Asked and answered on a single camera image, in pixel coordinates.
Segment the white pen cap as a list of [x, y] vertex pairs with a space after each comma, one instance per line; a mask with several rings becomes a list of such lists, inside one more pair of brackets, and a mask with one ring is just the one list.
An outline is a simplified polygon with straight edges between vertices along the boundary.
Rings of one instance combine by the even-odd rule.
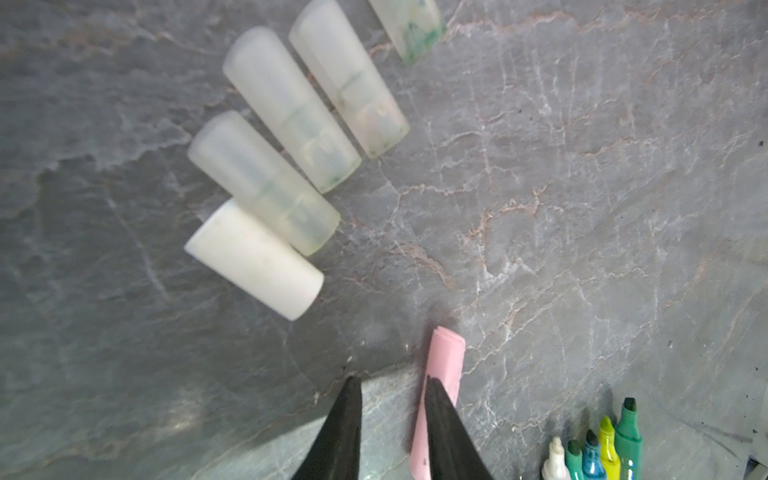
[[184, 251], [289, 321], [301, 317], [324, 275], [234, 199], [191, 236]]

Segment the clear yellow marker cap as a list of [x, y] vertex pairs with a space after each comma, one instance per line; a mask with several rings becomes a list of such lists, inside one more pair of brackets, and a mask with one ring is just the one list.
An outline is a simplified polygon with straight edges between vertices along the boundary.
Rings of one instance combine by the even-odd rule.
[[338, 2], [309, 2], [289, 41], [368, 157], [407, 135], [406, 117]]

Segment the light green marker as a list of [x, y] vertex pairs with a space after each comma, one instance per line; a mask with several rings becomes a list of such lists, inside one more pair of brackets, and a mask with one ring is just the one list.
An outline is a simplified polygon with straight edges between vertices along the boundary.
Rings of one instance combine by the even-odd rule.
[[620, 459], [621, 480], [641, 480], [643, 438], [639, 431], [638, 406], [634, 397], [626, 397], [615, 426], [615, 449]]

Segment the clear blue marker cap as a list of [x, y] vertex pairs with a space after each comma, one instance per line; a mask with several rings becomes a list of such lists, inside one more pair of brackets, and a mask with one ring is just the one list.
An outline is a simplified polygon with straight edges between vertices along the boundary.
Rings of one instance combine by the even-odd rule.
[[319, 192], [360, 166], [361, 155], [273, 30], [238, 37], [223, 72]]

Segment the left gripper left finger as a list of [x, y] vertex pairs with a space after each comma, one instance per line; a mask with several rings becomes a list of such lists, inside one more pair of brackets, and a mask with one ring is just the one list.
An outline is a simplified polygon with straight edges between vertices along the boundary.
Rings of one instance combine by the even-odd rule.
[[360, 470], [361, 429], [361, 380], [359, 377], [350, 376], [292, 479], [357, 480]]

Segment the yellow marker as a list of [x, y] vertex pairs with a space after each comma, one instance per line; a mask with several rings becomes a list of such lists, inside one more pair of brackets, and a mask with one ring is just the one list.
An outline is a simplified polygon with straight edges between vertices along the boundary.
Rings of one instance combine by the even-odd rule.
[[607, 480], [619, 480], [621, 460], [615, 447], [615, 428], [609, 416], [604, 416], [599, 425], [600, 461]]

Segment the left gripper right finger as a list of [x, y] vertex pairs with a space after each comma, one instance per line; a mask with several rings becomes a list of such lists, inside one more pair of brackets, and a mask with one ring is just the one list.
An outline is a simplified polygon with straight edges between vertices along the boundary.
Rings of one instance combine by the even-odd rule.
[[424, 394], [431, 478], [491, 480], [442, 382], [428, 377]]

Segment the dark green marker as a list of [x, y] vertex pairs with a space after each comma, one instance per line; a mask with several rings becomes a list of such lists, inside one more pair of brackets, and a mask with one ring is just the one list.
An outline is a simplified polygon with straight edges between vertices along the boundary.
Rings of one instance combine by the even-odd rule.
[[571, 480], [584, 480], [582, 469], [583, 455], [580, 443], [577, 440], [570, 440], [565, 451], [565, 464], [570, 474]]

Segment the black white pen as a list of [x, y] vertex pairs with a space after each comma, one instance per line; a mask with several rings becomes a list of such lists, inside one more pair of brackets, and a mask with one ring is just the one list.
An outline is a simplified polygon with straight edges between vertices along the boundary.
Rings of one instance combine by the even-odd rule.
[[566, 465], [565, 448], [559, 436], [554, 436], [549, 443], [549, 454], [541, 469], [543, 480], [570, 480], [570, 471]]

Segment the clear green marker cap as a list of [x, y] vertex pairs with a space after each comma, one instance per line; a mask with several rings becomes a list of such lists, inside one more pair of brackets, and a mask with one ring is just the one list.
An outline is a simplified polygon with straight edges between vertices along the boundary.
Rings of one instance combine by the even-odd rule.
[[427, 53], [445, 32], [441, 11], [434, 0], [370, 0], [369, 3], [406, 65], [412, 65]]

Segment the blue marker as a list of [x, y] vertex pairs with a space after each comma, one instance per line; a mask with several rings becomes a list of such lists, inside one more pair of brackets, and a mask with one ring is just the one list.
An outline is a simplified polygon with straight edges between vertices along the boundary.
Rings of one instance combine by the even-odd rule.
[[582, 473], [586, 480], [607, 479], [606, 470], [600, 457], [599, 438], [593, 430], [588, 430], [585, 437], [582, 452]]

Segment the clear dark green cap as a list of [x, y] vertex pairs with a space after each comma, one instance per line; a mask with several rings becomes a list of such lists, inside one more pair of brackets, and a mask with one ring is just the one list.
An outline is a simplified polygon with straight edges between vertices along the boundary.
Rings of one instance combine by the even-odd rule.
[[322, 248], [338, 227], [340, 213], [235, 111], [207, 122], [188, 157], [304, 256]]

